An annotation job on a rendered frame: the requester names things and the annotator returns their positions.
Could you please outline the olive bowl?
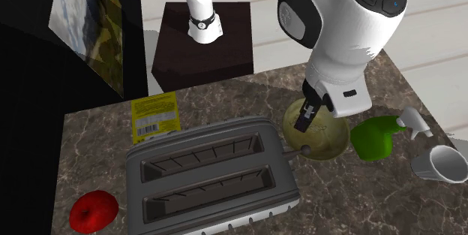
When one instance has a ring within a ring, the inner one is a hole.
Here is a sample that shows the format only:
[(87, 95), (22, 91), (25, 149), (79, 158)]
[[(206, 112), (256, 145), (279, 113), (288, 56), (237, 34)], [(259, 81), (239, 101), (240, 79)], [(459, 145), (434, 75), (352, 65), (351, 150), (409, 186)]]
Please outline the olive bowl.
[(326, 106), (321, 106), (305, 133), (294, 128), (300, 108), (305, 99), (291, 103), (282, 120), (282, 131), (287, 145), (300, 150), (303, 145), (310, 147), (307, 158), (327, 161), (337, 158), (350, 144), (350, 127), (346, 118), (335, 118)]

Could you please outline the green spray bottle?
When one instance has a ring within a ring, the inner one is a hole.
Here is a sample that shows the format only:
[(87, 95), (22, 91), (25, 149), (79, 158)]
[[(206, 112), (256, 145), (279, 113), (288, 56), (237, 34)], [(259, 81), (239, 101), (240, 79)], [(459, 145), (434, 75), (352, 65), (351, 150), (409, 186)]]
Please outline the green spray bottle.
[(392, 153), (392, 135), (408, 128), (412, 129), (411, 140), (418, 133), (433, 136), (419, 111), (414, 107), (405, 107), (399, 116), (375, 116), (359, 123), (350, 131), (350, 142), (361, 160), (376, 161)]

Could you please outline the dark robot stand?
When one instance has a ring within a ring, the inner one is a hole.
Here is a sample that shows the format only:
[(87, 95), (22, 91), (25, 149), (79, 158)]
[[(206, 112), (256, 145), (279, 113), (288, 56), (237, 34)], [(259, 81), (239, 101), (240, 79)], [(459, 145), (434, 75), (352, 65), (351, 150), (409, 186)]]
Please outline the dark robot stand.
[(158, 36), (153, 77), (163, 92), (228, 80), (254, 72), (249, 2), (215, 2), (223, 35), (210, 44), (189, 37), (185, 2), (167, 2)]

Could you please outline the grey two-slot toaster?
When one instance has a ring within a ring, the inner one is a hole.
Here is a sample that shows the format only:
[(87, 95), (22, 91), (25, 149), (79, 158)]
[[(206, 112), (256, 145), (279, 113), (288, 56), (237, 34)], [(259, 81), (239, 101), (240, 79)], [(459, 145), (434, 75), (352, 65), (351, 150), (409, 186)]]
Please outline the grey two-slot toaster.
[(170, 132), (126, 154), (128, 235), (213, 235), (288, 211), (300, 193), (270, 119)]

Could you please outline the grey cup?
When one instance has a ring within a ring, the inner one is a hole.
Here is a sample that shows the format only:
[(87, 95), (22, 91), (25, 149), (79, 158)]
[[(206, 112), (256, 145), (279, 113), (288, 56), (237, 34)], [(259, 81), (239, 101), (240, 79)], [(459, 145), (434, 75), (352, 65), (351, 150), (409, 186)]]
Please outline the grey cup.
[(468, 180), (468, 161), (450, 146), (437, 145), (411, 161), (413, 173), (421, 179), (452, 184)]

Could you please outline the yellow box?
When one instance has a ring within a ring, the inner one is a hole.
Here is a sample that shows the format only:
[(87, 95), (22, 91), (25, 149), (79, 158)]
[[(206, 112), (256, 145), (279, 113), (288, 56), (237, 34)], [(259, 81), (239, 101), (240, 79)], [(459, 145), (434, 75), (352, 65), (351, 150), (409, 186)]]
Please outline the yellow box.
[(179, 110), (174, 92), (132, 100), (132, 136), (137, 144), (171, 131), (180, 131)]

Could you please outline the red apple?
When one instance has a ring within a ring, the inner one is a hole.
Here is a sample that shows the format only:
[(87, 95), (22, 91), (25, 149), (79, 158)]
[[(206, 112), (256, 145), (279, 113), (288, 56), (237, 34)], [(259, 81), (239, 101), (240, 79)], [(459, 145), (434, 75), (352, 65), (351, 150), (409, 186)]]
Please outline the red apple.
[(119, 211), (116, 198), (102, 190), (90, 191), (72, 206), (70, 227), (79, 233), (94, 233), (113, 222)]

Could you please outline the landscape wall picture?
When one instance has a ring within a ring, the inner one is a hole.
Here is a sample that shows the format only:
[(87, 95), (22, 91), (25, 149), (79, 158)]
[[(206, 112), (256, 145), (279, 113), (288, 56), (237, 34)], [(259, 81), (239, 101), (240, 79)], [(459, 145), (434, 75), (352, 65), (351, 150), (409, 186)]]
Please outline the landscape wall picture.
[(119, 96), (124, 95), (119, 0), (53, 0), (48, 26)]

